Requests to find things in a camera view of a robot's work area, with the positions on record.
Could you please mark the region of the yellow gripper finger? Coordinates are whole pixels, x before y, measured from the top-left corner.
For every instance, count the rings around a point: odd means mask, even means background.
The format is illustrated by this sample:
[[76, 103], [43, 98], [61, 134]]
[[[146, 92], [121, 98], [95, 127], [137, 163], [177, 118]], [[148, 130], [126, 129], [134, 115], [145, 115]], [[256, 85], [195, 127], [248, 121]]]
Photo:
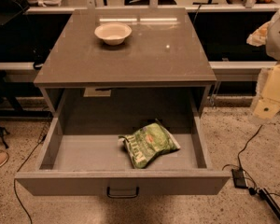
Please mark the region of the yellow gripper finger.
[[269, 22], [263, 23], [257, 30], [250, 34], [246, 43], [251, 46], [260, 47], [266, 44]]
[[259, 73], [257, 95], [251, 108], [258, 119], [272, 119], [280, 111], [280, 62]]

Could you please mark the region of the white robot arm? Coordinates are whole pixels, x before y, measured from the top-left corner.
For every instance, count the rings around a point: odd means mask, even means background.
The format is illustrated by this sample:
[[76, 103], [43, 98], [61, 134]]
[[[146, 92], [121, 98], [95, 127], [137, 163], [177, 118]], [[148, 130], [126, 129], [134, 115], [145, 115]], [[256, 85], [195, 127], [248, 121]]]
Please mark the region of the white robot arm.
[[272, 68], [260, 71], [257, 94], [251, 105], [254, 117], [272, 119], [280, 111], [280, 9], [251, 34], [246, 43], [255, 47], [264, 45], [267, 55], [277, 60]]

